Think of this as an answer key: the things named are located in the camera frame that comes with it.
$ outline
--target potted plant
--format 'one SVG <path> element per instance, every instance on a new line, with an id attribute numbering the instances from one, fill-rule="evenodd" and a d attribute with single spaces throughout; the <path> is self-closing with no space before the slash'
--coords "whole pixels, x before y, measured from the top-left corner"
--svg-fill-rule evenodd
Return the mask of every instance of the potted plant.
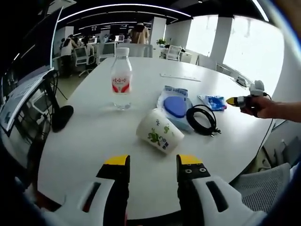
<path id="1" fill-rule="evenodd" d="M 160 47 L 164 48 L 165 44 L 166 41 L 164 39 L 157 40 L 157 45 L 159 45 Z"/>

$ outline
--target ceiling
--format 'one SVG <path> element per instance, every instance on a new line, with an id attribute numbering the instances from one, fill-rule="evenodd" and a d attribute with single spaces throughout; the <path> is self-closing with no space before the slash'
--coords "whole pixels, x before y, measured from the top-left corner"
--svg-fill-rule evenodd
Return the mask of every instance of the ceiling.
<path id="1" fill-rule="evenodd" d="M 61 18 L 80 12 L 85 9 L 111 4 L 124 4 L 124 0 L 77 0 L 77 4 L 63 10 Z M 221 16 L 244 15 L 262 19 L 261 14 L 251 0 L 134 0 L 131 3 L 148 4 L 165 8 L 171 8 L 189 14 L 201 16 L 219 14 Z M 167 24 L 191 19 L 173 11 L 146 6 L 112 6 L 96 8 L 74 16 L 71 16 L 58 25 L 58 29 L 64 26 L 74 26 L 74 33 L 84 30 L 80 28 L 110 22 L 150 22 L 154 16 L 166 18 Z"/>

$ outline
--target paper cup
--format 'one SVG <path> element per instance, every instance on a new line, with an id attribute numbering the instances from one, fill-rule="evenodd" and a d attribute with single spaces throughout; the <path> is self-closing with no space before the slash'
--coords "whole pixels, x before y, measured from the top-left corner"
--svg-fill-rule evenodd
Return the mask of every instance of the paper cup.
<path id="1" fill-rule="evenodd" d="M 166 154 L 184 138 L 184 134 L 157 108 L 141 120 L 136 135 Z"/>

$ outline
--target water bottle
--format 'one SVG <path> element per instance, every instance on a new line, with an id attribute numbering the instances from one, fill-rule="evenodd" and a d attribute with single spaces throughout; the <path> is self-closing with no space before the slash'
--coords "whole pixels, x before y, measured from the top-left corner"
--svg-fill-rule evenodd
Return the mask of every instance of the water bottle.
<path id="1" fill-rule="evenodd" d="M 120 110 L 131 106 L 133 70 L 128 59 L 129 51 L 129 48 L 117 48 L 116 59 L 111 69 L 113 102 Z"/>

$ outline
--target blue lid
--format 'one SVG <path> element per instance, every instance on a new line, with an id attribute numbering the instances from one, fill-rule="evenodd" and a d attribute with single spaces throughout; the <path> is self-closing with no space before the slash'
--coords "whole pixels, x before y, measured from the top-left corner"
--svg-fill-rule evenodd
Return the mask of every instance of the blue lid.
<path id="1" fill-rule="evenodd" d="M 183 97 L 168 97 L 164 100 L 166 111 L 176 118 L 183 118 L 187 111 L 187 106 Z"/>

